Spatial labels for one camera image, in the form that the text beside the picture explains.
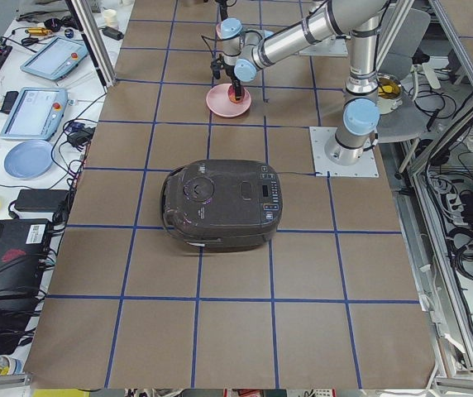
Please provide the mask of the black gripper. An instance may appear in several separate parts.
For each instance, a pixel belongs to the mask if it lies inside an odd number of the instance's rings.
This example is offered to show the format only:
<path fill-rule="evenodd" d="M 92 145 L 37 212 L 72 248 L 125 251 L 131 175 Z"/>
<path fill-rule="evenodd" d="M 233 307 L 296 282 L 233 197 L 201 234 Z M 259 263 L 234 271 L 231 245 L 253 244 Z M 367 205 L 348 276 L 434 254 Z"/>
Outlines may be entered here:
<path fill-rule="evenodd" d="M 235 75 L 238 55 L 222 55 L 222 66 L 226 75 L 232 79 L 231 99 L 242 99 L 241 82 Z"/>

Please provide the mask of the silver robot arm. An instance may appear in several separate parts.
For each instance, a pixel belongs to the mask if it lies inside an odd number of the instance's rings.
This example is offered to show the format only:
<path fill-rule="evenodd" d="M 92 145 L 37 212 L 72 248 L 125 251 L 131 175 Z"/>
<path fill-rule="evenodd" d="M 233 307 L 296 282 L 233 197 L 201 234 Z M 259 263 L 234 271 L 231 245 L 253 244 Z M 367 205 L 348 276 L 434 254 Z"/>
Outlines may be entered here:
<path fill-rule="evenodd" d="M 258 76 L 264 89 L 301 89 L 309 77 L 314 88 L 342 88 L 342 120 L 322 144 L 338 166 L 356 164 L 378 142 L 377 74 L 394 44 L 410 1 L 321 1 L 300 21 L 277 32 L 245 28 L 219 3 L 217 39 L 222 53 L 213 73 L 231 80 L 224 100 L 241 107 L 244 86 Z"/>

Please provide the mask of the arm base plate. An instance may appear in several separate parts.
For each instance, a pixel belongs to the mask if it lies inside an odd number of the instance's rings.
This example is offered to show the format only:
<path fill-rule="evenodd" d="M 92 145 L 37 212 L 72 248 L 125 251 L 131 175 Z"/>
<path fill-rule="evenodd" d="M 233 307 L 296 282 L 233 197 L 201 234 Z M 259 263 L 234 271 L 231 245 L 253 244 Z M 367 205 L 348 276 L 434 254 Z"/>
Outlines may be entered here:
<path fill-rule="evenodd" d="M 370 139 L 362 148 L 346 149 L 336 140 L 336 127 L 310 127 L 314 173 L 322 177 L 378 178 Z"/>
<path fill-rule="evenodd" d="M 299 55 L 346 58 L 348 49 L 343 37 L 333 36 L 301 50 Z"/>

